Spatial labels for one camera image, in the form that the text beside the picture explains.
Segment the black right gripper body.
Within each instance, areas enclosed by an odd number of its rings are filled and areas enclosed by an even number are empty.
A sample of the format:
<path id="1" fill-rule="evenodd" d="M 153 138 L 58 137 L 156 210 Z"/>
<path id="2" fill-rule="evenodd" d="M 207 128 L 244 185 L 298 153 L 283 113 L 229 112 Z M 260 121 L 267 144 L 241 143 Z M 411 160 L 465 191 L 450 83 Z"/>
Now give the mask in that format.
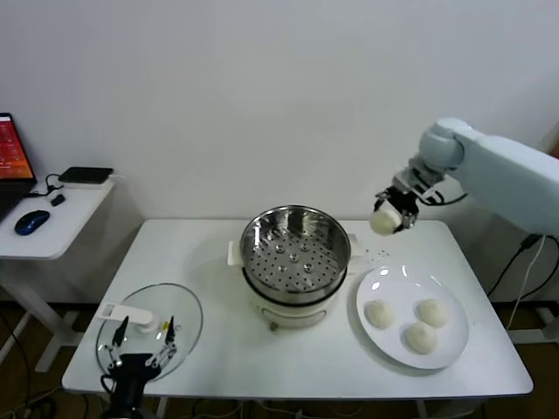
<path id="1" fill-rule="evenodd" d="M 398 188 L 388 187 L 388 202 L 401 214 L 401 216 L 417 216 L 417 196 L 413 192 L 402 192 Z"/>

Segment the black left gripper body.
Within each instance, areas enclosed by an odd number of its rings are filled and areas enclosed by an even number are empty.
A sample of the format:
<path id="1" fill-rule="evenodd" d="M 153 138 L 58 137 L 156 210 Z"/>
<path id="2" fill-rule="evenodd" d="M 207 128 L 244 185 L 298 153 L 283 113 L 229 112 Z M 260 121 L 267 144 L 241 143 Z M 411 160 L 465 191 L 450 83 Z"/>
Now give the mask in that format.
<path id="1" fill-rule="evenodd" d="M 123 354 L 120 363 L 108 369 L 114 381 L 136 382 L 145 385 L 160 375 L 160 366 L 152 366 L 152 354 Z"/>

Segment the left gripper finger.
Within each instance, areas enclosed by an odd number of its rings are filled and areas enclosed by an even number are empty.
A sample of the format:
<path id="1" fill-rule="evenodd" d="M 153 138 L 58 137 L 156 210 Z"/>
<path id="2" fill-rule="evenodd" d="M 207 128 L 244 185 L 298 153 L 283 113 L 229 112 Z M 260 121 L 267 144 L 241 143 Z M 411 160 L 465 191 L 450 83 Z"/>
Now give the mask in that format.
<path id="1" fill-rule="evenodd" d="M 162 348 L 148 358 L 148 360 L 146 361 L 146 366 L 151 368 L 164 369 L 170 363 L 177 352 L 175 339 L 176 331 L 174 325 L 174 317 L 171 317 L 168 323 L 167 332 Z"/>
<path id="2" fill-rule="evenodd" d="M 106 320 L 101 328 L 101 366 L 110 370 L 121 365 L 121 347 L 126 338 L 128 316 Z"/>

